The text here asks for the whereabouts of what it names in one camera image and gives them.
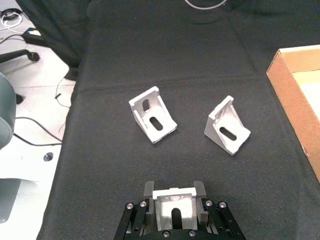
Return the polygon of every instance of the white cable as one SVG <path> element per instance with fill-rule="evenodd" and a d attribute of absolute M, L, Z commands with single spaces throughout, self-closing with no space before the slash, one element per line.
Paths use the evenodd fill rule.
<path fill-rule="evenodd" d="M 0 30 L 10 30 L 11 32 L 17 33 L 17 34 L 23 34 L 23 32 L 15 31 L 11 28 L 17 27 L 22 23 L 22 16 L 16 12 L 13 12 L 13 14 L 17 15 L 19 17 L 18 22 L 12 25 L 8 25 L 8 20 L 4 21 L 4 18 L 6 17 L 5 15 L 2 16 L 1 18 L 1 24 L 4 26 L 4 28 L 0 28 Z"/>
<path fill-rule="evenodd" d="M 193 5 L 191 2 L 189 2 L 189 0 L 184 0 L 190 7 L 194 8 L 194 9 L 198 9 L 198 10 L 211 10 L 211 9 L 216 9 L 218 7 L 220 7 L 221 5 L 225 4 L 228 0 L 223 0 L 222 2 L 220 2 L 217 5 L 214 6 L 209 6 L 209 7 L 199 7 L 199 6 L 195 6 Z"/>

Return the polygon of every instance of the floor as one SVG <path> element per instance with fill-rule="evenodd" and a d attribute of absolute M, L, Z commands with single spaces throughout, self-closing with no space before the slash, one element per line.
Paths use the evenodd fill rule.
<path fill-rule="evenodd" d="M 1 0 L 0 11 L 7 8 L 19 6 L 15 0 Z M 24 32 L 29 27 L 33 27 L 33 24 L 23 17 L 23 22 L 14 30 Z M 0 30 L 0 41 L 12 34 L 14 33 L 7 29 Z M 21 49 L 37 52 L 40 60 L 32 62 L 27 56 L 22 56 L 0 63 L 0 72 L 6 76 L 15 92 L 25 97 L 24 101 L 17 105 L 16 116 L 33 118 L 62 139 L 69 111 L 65 106 L 71 104 L 70 97 L 75 82 L 64 79 L 68 67 L 51 49 L 16 39 L 0 44 L 0 54 Z M 61 106 L 55 99 L 56 92 L 61 94 L 58 99 L 65 106 Z M 26 119 L 16 120 L 14 132 L 35 144 L 57 142 L 35 123 Z M 0 239 L 36 239 L 47 206 L 60 148 L 60 145 L 30 146 L 13 137 L 11 142 L 0 150 L 0 178 L 23 179 L 8 221 L 0 224 Z M 46 153 L 53 153 L 51 161 L 44 161 Z"/>

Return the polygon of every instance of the slotted hole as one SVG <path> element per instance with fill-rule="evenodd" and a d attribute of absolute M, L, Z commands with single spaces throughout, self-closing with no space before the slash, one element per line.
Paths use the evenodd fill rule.
<path fill-rule="evenodd" d="M 182 229 L 181 211 L 178 208 L 172 209 L 171 217 L 172 217 L 172 229 Z"/>
<path fill-rule="evenodd" d="M 222 133 L 223 135 L 225 135 L 228 139 L 235 141 L 237 140 L 237 136 L 232 134 L 232 132 L 229 132 L 227 129 L 225 129 L 224 127 L 220 127 L 220 133 Z"/>
<path fill-rule="evenodd" d="M 142 102 L 143 111 L 148 111 L 150 109 L 150 103 L 149 100 L 146 99 Z"/>
<path fill-rule="evenodd" d="M 150 123 L 157 129 L 158 131 L 161 131 L 164 127 L 161 125 L 161 123 L 156 119 L 154 116 L 150 118 Z"/>

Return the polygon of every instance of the black fabric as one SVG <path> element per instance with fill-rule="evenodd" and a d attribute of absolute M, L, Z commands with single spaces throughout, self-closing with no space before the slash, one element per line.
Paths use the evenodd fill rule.
<path fill-rule="evenodd" d="M 16 0 L 49 47 L 70 68 L 82 59 L 88 34 L 91 0 Z"/>
<path fill-rule="evenodd" d="M 229 203 L 248 240 L 320 239 L 320 186 L 265 74 L 278 48 L 320 36 L 318 4 L 304 3 L 203 12 L 182 0 L 91 2 L 93 29 L 38 239 L 111 240 L 144 182 L 166 189 L 195 180 Z M 300 22 L 307 26 L 287 28 Z M 128 104 L 152 86 L 178 124 L 157 144 Z M 235 156 L 204 135 L 227 95 L 251 131 Z"/>

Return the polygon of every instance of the cardboard box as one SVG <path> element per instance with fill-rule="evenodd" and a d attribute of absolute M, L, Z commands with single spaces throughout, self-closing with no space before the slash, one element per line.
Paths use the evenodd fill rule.
<path fill-rule="evenodd" d="M 279 49 L 267 76 L 320 182 L 320 45 Z"/>

